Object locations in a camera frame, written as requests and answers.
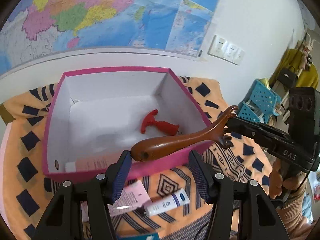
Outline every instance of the blue gripper pad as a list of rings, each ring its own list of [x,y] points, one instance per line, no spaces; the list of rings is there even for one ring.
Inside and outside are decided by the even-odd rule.
[[[189,153],[189,167],[196,182],[200,197],[204,199],[206,203],[211,202],[209,188],[213,187],[212,172],[210,172],[206,163],[203,162],[201,155],[195,150]]]
[[[111,164],[106,171],[107,183],[112,187],[110,198],[113,203],[121,196],[125,180],[131,168],[131,163],[132,158],[130,151],[123,151],[118,162]]]

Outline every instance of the white tube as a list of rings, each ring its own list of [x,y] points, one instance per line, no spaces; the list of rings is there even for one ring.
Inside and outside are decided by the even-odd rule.
[[[146,211],[147,216],[151,217],[189,203],[190,200],[186,192],[182,188],[161,200],[158,200],[150,205],[144,206],[144,209]]]

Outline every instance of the bedspread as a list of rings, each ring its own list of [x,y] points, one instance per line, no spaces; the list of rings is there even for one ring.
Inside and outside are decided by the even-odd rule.
[[[213,122],[228,105],[219,83],[203,78],[180,77],[181,82]],[[8,136],[3,144],[2,216],[18,240],[30,239],[41,215],[60,184],[46,178],[41,170],[42,139],[50,103],[56,84],[30,90],[0,105]],[[271,165],[252,139],[231,133],[233,147],[221,149],[212,144],[204,153],[204,161],[217,172],[232,180],[247,182],[256,179],[268,193]],[[176,167],[140,179],[152,200],[184,188],[191,203],[166,213],[146,218],[136,211],[112,218],[121,236],[158,232],[165,240],[192,240],[210,218],[212,205],[207,205],[196,189],[188,165]],[[237,231],[238,213],[234,213],[232,232]],[[205,229],[198,239],[203,239]],[[84,233],[90,238],[90,227],[84,223]]]

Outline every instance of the red plastic object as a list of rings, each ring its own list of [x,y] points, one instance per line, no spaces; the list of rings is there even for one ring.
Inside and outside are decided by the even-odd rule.
[[[141,133],[146,132],[146,127],[150,125],[154,125],[157,127],[161,132],[165,133],[166,135],[176,135],[179,129],[179,125],[174,125],[169,122],[165,121],[157,121],[155,119],[155,115],[158,114],[158,110],[155,109],[151,111],[147,116],[143,119],[142,125],[141,125]]]

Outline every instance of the blue storage rack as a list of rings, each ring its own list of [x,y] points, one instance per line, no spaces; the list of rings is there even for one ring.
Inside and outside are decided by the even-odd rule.
[[[272,89],[267,89],[258,79],[254,81],[252,87],[253,89],[249,98],[249,104],[251,108],[259,109],[263,113],[264,123],[268,123],[270,116],[279,115],[276,112],[275,107],[277,103],[281,102],[281,98]],[[259,122],[257,114],[251,108],[243,102],[243,105],[238,112],[238,116],[252,122]]]

